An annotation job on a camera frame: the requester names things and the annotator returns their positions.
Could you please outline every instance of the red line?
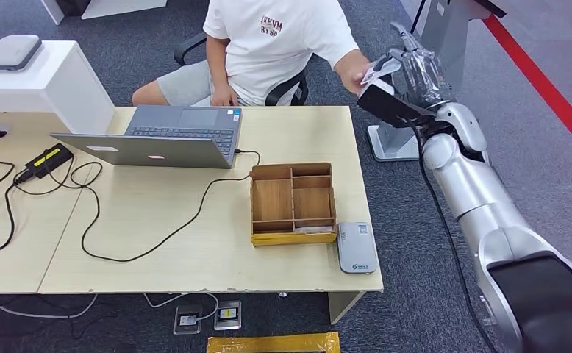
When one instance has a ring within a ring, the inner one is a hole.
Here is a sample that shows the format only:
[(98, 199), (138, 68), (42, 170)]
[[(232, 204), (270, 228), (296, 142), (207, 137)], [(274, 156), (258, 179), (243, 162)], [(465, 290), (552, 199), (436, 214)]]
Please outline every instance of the red line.
[(537, 64), (513, 39), (511, 34), (504, 28), (500, 21), (494, 16), (483, 20), (485, 26), (492, 32), (498, 43), (503, 47), (511, 60), (522, 71), (524, 76), (531, 82), (531, 85), (540, 94), (541, 98), (559, 117), (559, 120), (572, 133), (572, 104), (557, 90), (548, 77), (539, 69)]

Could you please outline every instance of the wooden organizer tray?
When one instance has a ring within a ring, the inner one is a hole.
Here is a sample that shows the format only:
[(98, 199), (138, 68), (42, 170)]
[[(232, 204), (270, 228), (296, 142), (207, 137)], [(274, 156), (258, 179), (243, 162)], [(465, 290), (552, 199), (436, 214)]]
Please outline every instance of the wooden organizer tray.
[(331, 163), (256, 165), (251, 170), (254, 246), (336, 240)]

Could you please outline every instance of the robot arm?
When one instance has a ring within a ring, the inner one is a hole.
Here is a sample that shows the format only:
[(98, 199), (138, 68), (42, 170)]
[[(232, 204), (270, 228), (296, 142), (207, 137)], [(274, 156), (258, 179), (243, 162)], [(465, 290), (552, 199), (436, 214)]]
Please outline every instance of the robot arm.
[(418, 130), (421, 158), (461, 226), (490, 323), (508, 347), (572, 352), (572, 262), (513, 204), (491, 168), (479, 122), (453, 102), (435, 55), (414, 46), (415, 39), (397, 27), (408, 51), (397, 55), (394, 49), (388, 57), (402, 61), (407, 91), (401, 95), (377, 79), (358, 104), (395, 128)]

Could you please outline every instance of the yellow tape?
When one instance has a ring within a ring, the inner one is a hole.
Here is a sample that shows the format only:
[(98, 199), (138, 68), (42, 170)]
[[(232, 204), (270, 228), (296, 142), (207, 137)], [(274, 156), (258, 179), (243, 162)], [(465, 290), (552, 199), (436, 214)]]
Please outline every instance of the yellow tape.
[(207, 353), (326, 352), (340, 353), (338, 332), (256, 338), (208, 338)]
[(49, 160), (49, 159), (50, 159), (50, 157), (54, 156), (55, 154), (57, 154), (57, 153), (59, 153), (59, 152), (61, 152), (61, 150), (60, 150), (60, 149), (54, 149), (54, 151), (52, 151), (52, 152), (48, 153), (48, 155), (47, 155), (47, 156), (45, 156), (45, 157), (41, 157), (41, 159), (40, 159), (40, 160), (38, 160), (37, 162), (35, 162), (34, 166), (35, 166), (35, 167), (38, 167), (38, 166), (40, 166), (40, 165), (41, 165), (41, 163), (43, 163), (43, 162), (44, 162), (44, 161), (46, 161), (46, 160)]

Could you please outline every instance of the man's arm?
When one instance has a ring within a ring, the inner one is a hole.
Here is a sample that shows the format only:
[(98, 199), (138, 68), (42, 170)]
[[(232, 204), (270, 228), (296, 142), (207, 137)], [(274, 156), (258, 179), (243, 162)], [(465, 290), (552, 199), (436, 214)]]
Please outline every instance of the man's arm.
[(360, 82), (371, 66), (368, 59), (359, 49), (351, 50), (338, 60), (334, 70), (340, 76), (343, 86), (351, 93), (359, 95), (362, 90)]
[(369, 63), (351, 35), (338, 0), (313, 0), (306, 6), (304, 43), (327, 60), (349, 92), (359, 94)]
[(211, 105), (231, 106), (238, 103), (236, 92), (229, 86), (226, 72), (226, 48), (229, 39), (217, 39), (210, 35), (206, 38), (206, 59), (210, 68), (215, 93)]

